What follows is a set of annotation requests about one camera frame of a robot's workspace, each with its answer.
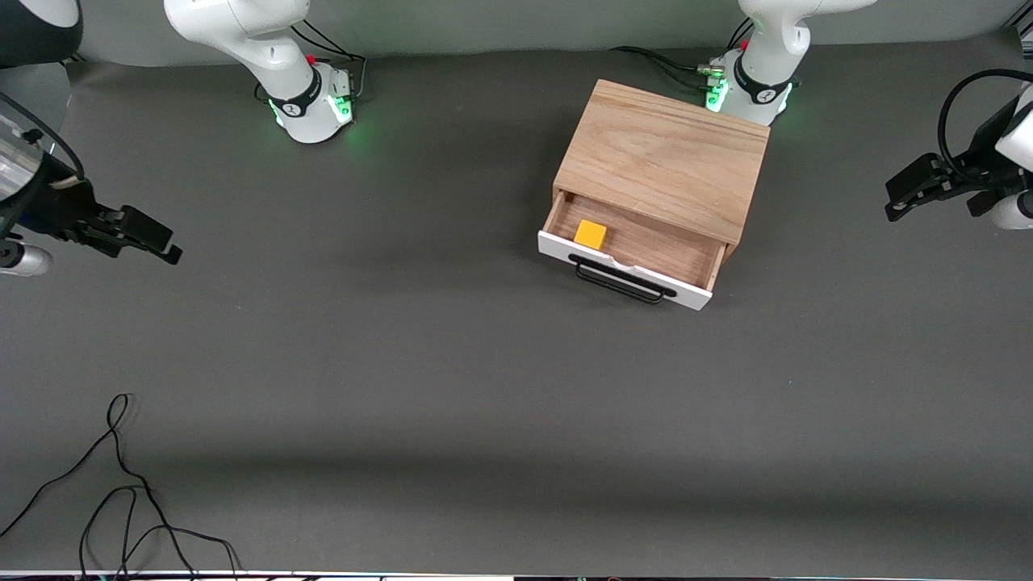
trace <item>wooden drawer cabinet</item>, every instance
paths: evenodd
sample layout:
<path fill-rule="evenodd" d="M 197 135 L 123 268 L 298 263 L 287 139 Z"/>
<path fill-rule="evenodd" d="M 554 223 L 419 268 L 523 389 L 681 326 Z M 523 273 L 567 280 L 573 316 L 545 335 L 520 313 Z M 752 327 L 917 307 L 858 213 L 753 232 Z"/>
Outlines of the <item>wooden drawer cabinet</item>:
<path fill-rule="evenodd" d="M 694 309 L 739 246 L 768 127 L 599 81 L 553 188 L 538 250 L 582 278 Z M 582 220 L 606 226 L 595 250 Z"/>

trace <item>drawer handle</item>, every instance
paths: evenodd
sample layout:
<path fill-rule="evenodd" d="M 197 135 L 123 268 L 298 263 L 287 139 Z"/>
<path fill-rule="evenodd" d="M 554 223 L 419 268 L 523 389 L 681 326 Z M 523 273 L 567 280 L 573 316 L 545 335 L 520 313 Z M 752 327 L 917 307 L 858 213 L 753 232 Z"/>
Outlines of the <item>drawer handle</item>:
<path fill-rule="evenodd" d="M 663 301 L 664 297 L 675 298 L 678 296 L 678 293 L 670 288 L 660 286 L 653 281 L 638 278 L 637 276 L 630 275 L 613 267 L 607 267 L 602 263 L 597 263 L 584 256 L 570 254 L 569 259 L 574 264 L 574 274 L 577 275 L 577 278 L 602 286 L 603 288 L 608 288 L 614 293 L 620 293 L 636 301 L 641 301 L 650 305 L 658 305 Z M 585 270 L 583 267 L 588 267 L 592 270 Z"/>

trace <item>electrical wire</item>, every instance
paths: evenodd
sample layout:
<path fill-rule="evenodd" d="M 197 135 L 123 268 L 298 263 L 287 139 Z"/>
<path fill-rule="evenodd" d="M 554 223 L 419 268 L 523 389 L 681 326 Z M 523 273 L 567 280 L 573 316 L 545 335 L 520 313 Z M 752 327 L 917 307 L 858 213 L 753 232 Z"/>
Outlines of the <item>electrical wire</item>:
<path fill-rule="evenodd" d="M 35 115 L 33 115 L 31 111 L 22 106 L 22 103 L 12 99 L 9 95 L 7 95 L 7 93 L 0 91 L 0 100 L 9 104 L 11 109 L 24 115 L 29 121 L 35 123 L 37 127 L 42 129 L 44 133 L 50 135 L 50 137 L 54 140 L 54 143 L 58 144 L 58 147 L 60 147 L 66 154 L 68 154 L 68 158 L 71 159 L 72 165 L 75 166 L 75 177 L 79 178 L 80 181 L 86 181 L 86 170 L 83 169 L 83 162 L 79 160 L 79 156 L 75 155 L 74 151 L 72 151 L 71 146 L 65 143 L 65 141 L 61 139 L 61 135 L 59 135 L 57 131 L 51 129 L 51 126 L 48 125 L 46 123 L 43 123 L 42 119 L 36 117 Z"/>
<path fill-rule="evenodd" d="M 1031 10 L 1033 10 L 1033 4 L 1030 4 L 1029 6 L 1026 7 L 1025 10 L 1022 11 L 1021 14 L 1011 19 L 1011 26 L 1019 26 L 1019 23 L 1022 22 L 1022 20 L 1025 19 L 1026 16 L 1029 14 Z"/>
<path fill-rule="evenodd" d="M 312 29 L 312 32 L 315 32 L 317 35 L 319 35 L 320 38 L 322 38 L 324 41 L 326 41 L 327 43 L 330 43 L 330 47 L 327 47 L 326 44 L 323 44 L 321 42 L 317 42 L 317 41 L 313 40 L 312 38 L 309 38 L 302 31 L 298 30 L 296 26 L 291 26 L 290 30 L 294 31 L 294 34 L 296 34 L 299 38 L 301 38 L 302 40 L 305 40 L 306 42 L 308 42 L 309 44 L 312 44 L 313 47 L 316 47 L 317 49 L 322 49 L 323 51 L 326 51 L 327 53 L 331 53 L 331 54 L 334 54 L 334 55 L 338 55 L 338 56 L 342 56 L 342 57 L 344 57 L 344 58 L 346 58 L 346 59 L 348 59 L 350 61 L 359 61 L 359 62 L 363 63 L 362 69 L 361 69 L 361 71 L 358 73 L 358 83 L 359 83 L 358 90 L 357 91 L 353 91 L 354 98 L 357 99 L 358 97 L 361 97 L 363 95 L 363 91 L 366 90 L 366 68 L 367 68 L 367 65 L 369 64 L 369 59 L 367 59 L 363 55 L 358 55 L 358 54 L 355 54 L 355 53 L 349 53 L 348 51 L 345 51 L 340 44 L 338 44 L 337 42 L 335 42 L 331 37 L 326 36 L 325 34 L 322 33 L 321 30 L 319 30 L 318 28 L 316 28 L 315 25 L 313 25 L 312 23 L 310 23 L 308 21 L 308 19 L 306 19 L 306 20 L 304 20 L 302 22 L 305 23 L 305 26 L 307 26 L 310 29 Z M 258 99 L 258 89 L 257 88 L 255 88 L 254 96 L 255 96 L 255 99 Z"/>
<path fill-rule="evenodd" d="M 659 53 L 657 53 L 655 51 L 650 51 L 648 49 L 643 49 L 640 47 L 614 47 L 613 49 L 611 49 L 611 51 L 615 51 L 615 52 L 618 52 L 618 53 L 631 53 L 631 54 L 634 54 L 634 55 L 641 55 L 641 56 L 646 57 L 651 63 L 655 64 L 657 66 L 657 68 L 660 69 L 660 72 L 663 72 L 671 81 L 674 81 L 675 83 L 678 83 L 682 87 L 685 87 L 687 89 L 691 89 L 691 90 L 694 90 L 694 91 L 706 91 L 707 90 L 707 87 L 705 87 L 702 85 L 699 85 L 699 84 L 695 84 L 695 83 L 689 83 L 685 79 L 682 79 L 681 77 L 679 77 L 678 74 L 676 74 L 676 71 L 678 71 L 678 72 L 694 73 L 697 70 L 697 67 L 695 65 L 688 65 L 688 64 L 680 63 L 680 62 L 675 61 L 672 59 L 669 59 L 669 58 L 667 58 L 667 57 L 665 57 L 665 56 L 663 56 L 663 55 L 661 55 L 661 54 L 659 54 Z"/>
<path fill-rule="evenodd" d="M 366 57 L 364 57 L 362 55 L 355 55 L 355 54 L 349 53 L 348 51 L 345 51 L 344 49 L 342 49 L 340 44 L 338 44 L 337 42 L 331 40 L 331 38 L 328 36 L 326 36 L 325 34 L 323 34 L 322 31 L 320 31 L 318 28 L 315 27 L 315 25 L 313 25 L 312 23 L 310 23 L 308 21 L 308 19 L 306 19 L 306 20 L 304 20 L 302 22 L 305 23 L 305 26 L 311 28 L 312 32 L 315 32 L 316 34 L 318 34 L 320 38 L 322 38 L 323 40 L 330 42 L 331 47 L 334 47 L 335 49 L 337 49 L 342 56 L 350 57 L 352 60 L 356 60 L 356 59 L 358 59 L 358 60 L 366 60 Z"/>
<path fill-rule="evenodd" d="M 660 62 L 664 65 L 669 66 L 678 70 L 684 70 L 685 72 L 695 72 L 697 67 L 691 64 L 682 64 L 676 60 L 669 59 L 656 51 L 650 51 L 649 49 L 643 49 L 640 47 L 614 47 L 611 51 L 616 51 L 619 53 L 633 53 L 635 55 L 641 55 L 647 59 Z"/>
<path fill-rule="evenodd" d="M 1033 83 L 1033 73 L 1010 68 L 991 68 L 988 70 L 980 70 L 979 72 L 966 77 L 961 83 L 954 85 L 954 88 L 950 90 L 950 93 L 947 94 L 947 98 L 943 101 L 943 106 L 940 109 L 940 117 L 936 123 L 936 142 L 940 147 L 940 156 L 943 157 L 943 160 L 947 163 L 950 170 L 958 175 L 959 178 L 973 185 L 992 188 L 996 187 L 997 184 L 984 179 L 982 176 L 973 176 L 972 174 L 962 170 L 961 164 L 950 154 L 950 149 L 947 146 L 947 118 L 950 115 L 950 106 L 953 105 L 954 99 L 958 98 L 958 95 L 961 94 L 965 87 L 968 87 L 980 79 L 987 79 L 989 77 L 1018 79 L 1019 81 Z"/>
<path fill-rule="evenodd" d="M 745 36 L 746 33 L 749 32 L 750 29 L 752 28 L 753 28 L 752 19 L 746 19 L 743 22 L 739 23 L 739 26 L 735 27 L 735 31 L 731 33 L 731 37 L 728 39 L 727 49 L 730 51 L 731 48 L 735 45 L 735 42 L 739 42 L 739 40 L 743 38 L 743 36 Z"/>
<path fill-rule="evenodd" d="M 255 90 L 253 92 L 255 100 L 258 101 L 258 102 L 260 102 L 260 103 L 268 102 L 269 101 L 269 93 L 265 93 L 265 98 L 261 98 L 260 96 L 258 96 L 258 91 L 259 90 L 264 91 L 264 89 L 262 89 L 262 87 L 261 87 L 261 83 L 255 83 Z"/>
<path fill-rule="evenodd" d="M 35 494 L 32 495 L 32 498 L 29 499 L 29 502 L 25 506 L 24 509 L 22 509 L 22 512 L 19 513 L 18 516 L 14 517 L 14 519 L 6 527 L 4 527 L 2 531 L 0 531 L 0 539 L 6 536 L 25 517 L 25 515 L 29 513 L 29 511 L 35 504 L 36 500 L 43 493 L 43 491 L 45 491 L 52 485 L 64 480 L 65 478 L 68 478 L 76 470 L 79 470 L 83 466 L 83 464 L 85 464 L 86 461 L 91 457 L 91 455 L 97 449 L 97 447 L 99 447 L 107 438 L 113 438 L 115 440 L 115 457 L 118 460 L 119 468 L 121 468 L 121 470 L 124 473 L 134 478 L 138 482 L 138 484 L 124 485 L 112 489 L 107 493 L 107 495 L 104 496 L 104 499 L 100 501 L 100 503 L 94 510 L 93 514 L 90 516 L 90 520 L 87 522 L 86 527 L 83 529 L 83 533 L 80 537 L 80 543 L 79 543 L 79 561 L 80 561 L 81 573 L 84 576 L 83 578 L 86 579 L 85 550 L 94 522 L 100 515 L 101 511 L 103 511 L 104 507 L 106 507 L 107 503 L 111 502 L 111 500 L 116 495 L 118 495 L 119 493 L 128 492 L 131 495 L 131 500 L 129 504 L 129 510 L 127 511 L 126 514 L 125 529 L 122 534 L 122 550 L 121 550 L 122 559 L 121 562 L 119 563 L 119 569 L 117 570 L 116 576 L 114 578 L 116 581 L 119 579 L 120 574 L 122 575 L 122 579 L 124 581 L 129 580 L 129 564 L 128 564 L 129 558 L 132 557 L 133 553 L 139 547 L 140 543 L 143 543 L 144 540 L 155 530 L 165 530 L 168 533 L 168 538 L 171 540 L 173 547 L 176 550 L 177 557 L 179 558 L 180 562 L 183 563 L 183 567 L 185 567 L 190 572 L 191 576 L 197 575 L 197 571 L 193 568 L 193 565 L 190 564 L 190 561 L 187 560 L 186 555 L 184 555 L 183 549 L 180 547 L 179 539 L 176 537 L 176 533 L 180 532 L 182 534 L 195 537 L 197 539 L 222 545 L 223 548 L 226 550 L 226 555 L 229 558 L 229 565 L 232 569 L 233 578 L 236 579 L 237 571 L 244 568 L 243 565 L 241 565 L 240 556 L 237 554 L 237 551 L 233 549 L 232 545 L 230 545 L 229 542 L 224 539 L 202 534 L 200 532 L 196 532 L 186 528 L 175 527 L 171 524 L 169 524 L 168 519 L 165 517 L 164 511 L 162 511 L 161 506 L 158 503 L 157 498 L 155 498 L 154 489 L 151 487 L 150 482 L 148 482 L 148 480 L 138 472 L 135 472 L 132 469 L 130 469 L 129 466 L 126 464 L 125 458 L 122 453 L 122 441 L 119 437 L 118 427 L 122 423 L 123 418 L 125 418 L 126 411 L 129 409 L 129 402 L 130 402 L 129 394 L 118 394 L 117 396 L 115 396 L 114 399 L 112 399 L 111 403 L 107 405 L 107 414 L 105 417 L 107 423 L 107 430 L 103 434 L 101 434 L 101 436 L 98 437 L 93 442 L 92 446 L 90 446 L 90 448 L 86 451 L 86 454 L 84 454 L 83 457 L 80 458 L 80 460 L 75 462 L 75 464 L 71 468 L 66 470 L 58 478 L 48 481 L 36 490 Z M 129 531 L 132 525 L 133 511 L 136 508 L 136 500 L 138 499 L 139 491 L 144 492 L 144 495 L 147 497 L 151 507 L 154 509 L 154 512 L 157 514 L 158 520 L 161 522 L 161 524 L 153 526 L 150 529 L 148 529 L 147 532 L 145 532 L 136 541 L 136 543 L 133 544 L 132 549 L 129 549 L 128 548 Z"/>

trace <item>drawer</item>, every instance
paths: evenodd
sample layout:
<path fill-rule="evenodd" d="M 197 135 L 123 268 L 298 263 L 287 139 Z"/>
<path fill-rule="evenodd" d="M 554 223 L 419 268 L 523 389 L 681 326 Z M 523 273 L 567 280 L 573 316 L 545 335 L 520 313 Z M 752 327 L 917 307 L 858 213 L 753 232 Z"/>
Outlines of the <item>drawer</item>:
<path fill-rule="evenodd" d="M 573 242 L 582 220 L 606 226 L 600 250 Z M 646 302 L 701 309 L 727 244 L 567 191 L 558 191 L 538 251 L 575 265 L 578 277 Z"/>

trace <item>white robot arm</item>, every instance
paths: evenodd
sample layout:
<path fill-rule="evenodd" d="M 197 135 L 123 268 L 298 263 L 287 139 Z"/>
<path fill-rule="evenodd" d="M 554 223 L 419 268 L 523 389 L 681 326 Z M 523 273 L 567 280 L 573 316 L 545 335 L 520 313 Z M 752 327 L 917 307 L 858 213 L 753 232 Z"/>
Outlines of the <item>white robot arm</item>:
<path fill-rule="evenodd" d="M 74 54 L 82 37 L 76 0 L 0 0 L 0 69 L 62 61 Z M 38 276 L 54 262 L 46 250 L 23 242 L 15 226 L 112 257 L 131 247 L 177 264 L 182 251 L 170 244 L 173 231 L 130 206 L 115 210 L 99 204 L 71 147 L 4 89 L 0 87 L 0 275 Z M 23 129 L 20 124 L 26 122 L 28 129 Z M 73 167 L 42 147 L 44 134 L 65 151 Z"/>
<path fill-rule="evenodd" d="M 849 12 L 877 0 L 739 0 L 755 31 L 744 52 L 732 48 L 711 60 L 723 66 L 727 79 L 715 89 L 707 106 L 761 125 L 771 125 L 785 109 L 790 79 L 811 48 L 811 30 L 804 19 Z"/>
<path fill-rule="evenodd" d="M 277 122 L 295 141 L 326 141 L 352 120 L 347 71 L 312 63 L 284 32 L 309 0 L 165 0 L 181 36 L 241 61 L 270 95 Z"/>
<path fill-rule="evenodd" d="M 886 182 L 886 217 L 896 222 L 930 202 L 975 193 L 968 201 L 973 217 L 988 216 L 1004 230 L 1033 228 L 1033 85 L 994 114 L 972 136 L 969 148 L 951 155 L 946 145 L 947 114 L 954 97 L 970 83 L 987 77 L 1033 81 L 1020 70 L 990 69 L 958 84 L 940 111 L 940 152 L 927 153 Z"/>

